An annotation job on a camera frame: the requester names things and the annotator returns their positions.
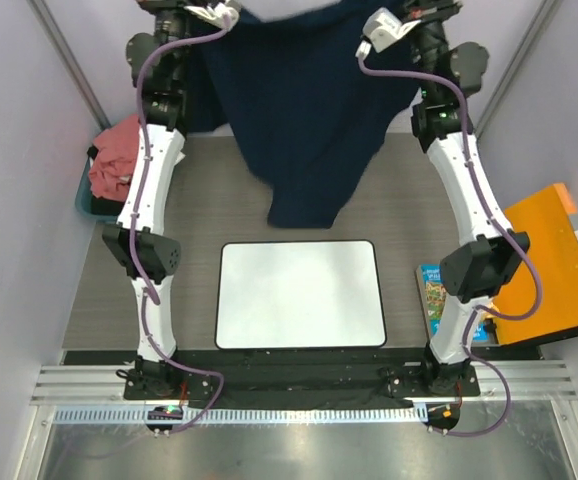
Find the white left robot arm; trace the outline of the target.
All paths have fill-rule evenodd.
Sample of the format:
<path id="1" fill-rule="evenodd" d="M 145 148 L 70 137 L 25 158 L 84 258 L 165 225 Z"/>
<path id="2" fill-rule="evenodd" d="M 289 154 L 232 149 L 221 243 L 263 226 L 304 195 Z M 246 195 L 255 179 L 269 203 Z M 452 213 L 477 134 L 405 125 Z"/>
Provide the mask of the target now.
<path id="1" fill-rule="evenodd" d="M 129 193 L 102 238 L 131 280 L 140 330 L 134 365 L 118 371 L 128 399 L 169 399 L 183 374 L 172 364 L 177 344 L 172 328 L 171 287 L 180 261 L 178 241 L 166 237 L 164 214 L 174 167 L 186 141 L 187 60 L 190 49 L 160 47 L 191 36 L 187 1 L 142 1 L 153 15 L 153 33 L 127 43 L 138 114 L 138 152 Z"/>

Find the navy blue t-shirt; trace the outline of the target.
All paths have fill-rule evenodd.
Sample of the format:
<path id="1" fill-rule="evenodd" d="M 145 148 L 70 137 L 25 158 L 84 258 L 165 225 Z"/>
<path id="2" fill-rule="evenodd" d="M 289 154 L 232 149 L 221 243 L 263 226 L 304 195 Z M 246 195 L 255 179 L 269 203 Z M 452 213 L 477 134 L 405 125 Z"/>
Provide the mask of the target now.
<path id="1" fill-rule="evenodd" d="M 406 42 L 357 63 L 377 8 L 342 1 L 273 22 L 243 12 L 225 37 L 191 49 L 188 128 L 231 128 L 247 168 L 271 188 L 274 227 L 331 227 L 417 93 L 412 79 L 372 76 L 411 70 Z"/>

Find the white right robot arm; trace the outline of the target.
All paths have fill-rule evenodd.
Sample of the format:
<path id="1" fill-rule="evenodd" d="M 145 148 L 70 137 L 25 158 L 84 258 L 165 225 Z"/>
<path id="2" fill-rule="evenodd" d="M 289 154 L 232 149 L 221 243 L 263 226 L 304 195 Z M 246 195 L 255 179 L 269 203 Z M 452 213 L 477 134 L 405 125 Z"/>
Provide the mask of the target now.
<path id="1" fill-rule="evenodd" d="M 530 246 L 501 212 L 477 152 L 467 100 L 482 87 L 489 55 L 474 42 L 450 47 L 443 23 L 460 8 L 457 1 L 408 1 L 403 8 L 415 24 L 412 56 L 423 75 L 413 132 L 440 175 L 459 234 L 458 248 L 440 262 L 445 305 L 420 371 L 434 395 L 452 393 L 468 377 L 476 326 Z"/>

